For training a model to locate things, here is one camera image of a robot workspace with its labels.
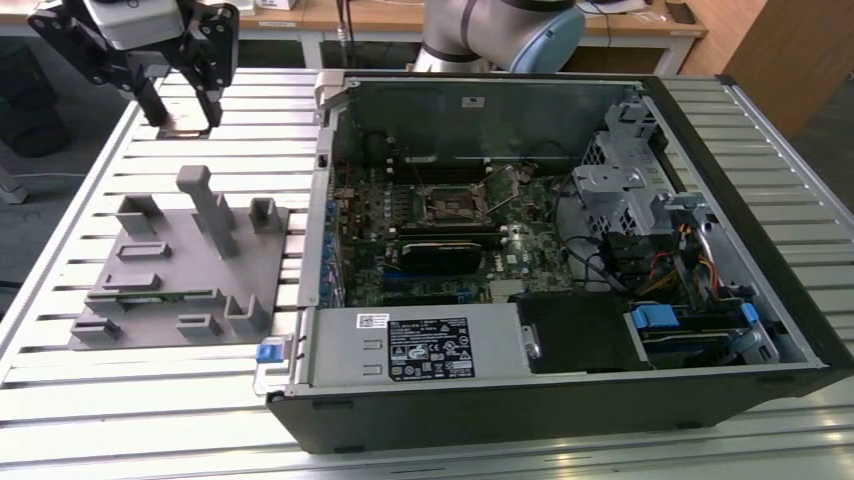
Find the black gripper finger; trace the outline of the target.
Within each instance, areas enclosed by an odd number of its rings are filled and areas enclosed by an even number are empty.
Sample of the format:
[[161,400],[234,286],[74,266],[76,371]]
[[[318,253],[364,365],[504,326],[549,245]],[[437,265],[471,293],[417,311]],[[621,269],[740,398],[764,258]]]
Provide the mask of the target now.
[[230,3],[178,2],[185,33],[177,70],[194,90],[206,130],[221,121],[220,99],[237,67],[240,11]]
[[112,85],[137,102],[149,124],[162,126],[168,112],[144,67],[109,45],[84,2],[41,1],[26,22],[82,77],[96,86]]

